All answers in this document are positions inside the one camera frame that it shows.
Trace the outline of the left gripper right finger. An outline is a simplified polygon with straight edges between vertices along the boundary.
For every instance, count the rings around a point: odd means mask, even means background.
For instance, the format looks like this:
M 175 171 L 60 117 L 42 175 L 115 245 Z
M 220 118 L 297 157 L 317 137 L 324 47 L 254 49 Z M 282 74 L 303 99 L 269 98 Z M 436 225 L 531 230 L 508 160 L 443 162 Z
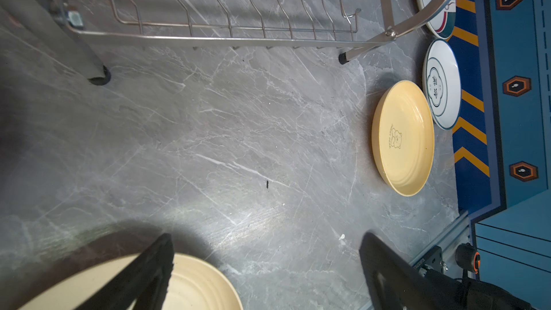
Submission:
M 423 278 L 373 232 L 366 232 L 360 261 L 375 309 L 455 309 L 452 298 Z

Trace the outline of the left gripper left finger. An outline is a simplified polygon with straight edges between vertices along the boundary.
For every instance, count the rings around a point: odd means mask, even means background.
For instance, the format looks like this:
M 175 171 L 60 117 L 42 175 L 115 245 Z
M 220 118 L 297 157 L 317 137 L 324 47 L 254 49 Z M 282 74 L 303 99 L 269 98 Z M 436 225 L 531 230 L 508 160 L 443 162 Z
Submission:
M 77 308 L 161 309 L 173 268 L 174 245 L 165 233 Z

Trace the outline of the cream round plate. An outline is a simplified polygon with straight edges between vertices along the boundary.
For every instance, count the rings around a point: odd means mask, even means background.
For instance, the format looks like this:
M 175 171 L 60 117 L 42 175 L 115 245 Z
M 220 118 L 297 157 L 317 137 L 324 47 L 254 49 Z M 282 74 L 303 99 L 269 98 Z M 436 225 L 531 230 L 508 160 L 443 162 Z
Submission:
M 105 286 L 136 254 L 90 267 L 34 297 L 22 309 L 76 309 Z M 242 309 L 242 302 L 223 273 L 191 255 L 174 255 L 174 268 L 163 309 Z

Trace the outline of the yellow round plate with bear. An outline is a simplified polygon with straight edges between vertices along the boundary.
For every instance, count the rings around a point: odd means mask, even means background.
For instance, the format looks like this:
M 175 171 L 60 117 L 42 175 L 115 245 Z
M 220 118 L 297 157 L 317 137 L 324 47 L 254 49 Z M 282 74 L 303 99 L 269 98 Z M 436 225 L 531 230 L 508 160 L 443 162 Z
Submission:
M 389 88 L 372 120 L 371 145 L 385 183 L 404 197 L 417 195 L 428 181 L 435 133 L 423 91 L 410 80 Z

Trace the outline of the steel two-tier dish rack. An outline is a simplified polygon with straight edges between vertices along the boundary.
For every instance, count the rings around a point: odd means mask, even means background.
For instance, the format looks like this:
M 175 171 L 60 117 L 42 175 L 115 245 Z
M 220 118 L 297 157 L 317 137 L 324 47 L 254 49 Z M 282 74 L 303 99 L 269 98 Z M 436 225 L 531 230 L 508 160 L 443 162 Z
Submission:
M 341 64 L 445 13 L 429 0 L 396 22 L 393 0 L 106 0 L 113 24 L 94 25 L 70 0 L 1 0 L 1 8 L 89 83 L 111 79 L 95 44 L 140 47 L 336 48 Z

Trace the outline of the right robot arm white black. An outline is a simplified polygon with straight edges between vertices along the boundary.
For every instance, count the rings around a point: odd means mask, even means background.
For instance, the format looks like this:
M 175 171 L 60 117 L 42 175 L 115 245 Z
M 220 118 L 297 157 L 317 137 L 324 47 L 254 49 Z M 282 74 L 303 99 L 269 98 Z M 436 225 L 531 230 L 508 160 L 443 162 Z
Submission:
M 463 309 L 534 309 L 503 288 L 483 281 L 469 277 L 458 281 L 433 271 L 427 273 L 426 278 Z

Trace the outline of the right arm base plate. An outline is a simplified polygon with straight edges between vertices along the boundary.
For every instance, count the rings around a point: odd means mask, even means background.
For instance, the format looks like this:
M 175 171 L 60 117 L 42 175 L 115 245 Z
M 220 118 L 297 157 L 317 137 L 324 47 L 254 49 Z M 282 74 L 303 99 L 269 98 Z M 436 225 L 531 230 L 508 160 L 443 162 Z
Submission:
M 434 245 L 414 263 L 413 268 L 422 276 L 426 275 L 426 272 L 430 270 L 443 274 L 448 270 L 448 267 L 443 260 L 442 248 L 438 245 Z

